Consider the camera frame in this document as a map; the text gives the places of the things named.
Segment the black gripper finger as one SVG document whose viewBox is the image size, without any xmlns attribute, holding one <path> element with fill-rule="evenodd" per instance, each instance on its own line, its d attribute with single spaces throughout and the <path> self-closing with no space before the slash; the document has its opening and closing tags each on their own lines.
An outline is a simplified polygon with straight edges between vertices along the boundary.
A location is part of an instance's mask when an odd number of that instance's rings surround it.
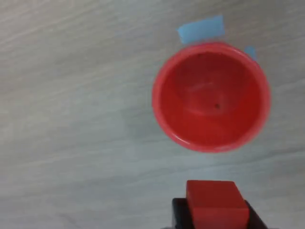
<svg viewBox="0 0 305 229">
<path fill-rule="evenodd" d="M 172 228 L 194 229 L 186 198 L 172 199 Z"/>
<path fill-rule="evenodd" d="M 250 203 L 245 201 L 249 209 L 249 220 L 247 223 L 247 229 L 267 229 L 266 224 L 261 220 L 256 211 L 250 205 Z"/>
</svg>

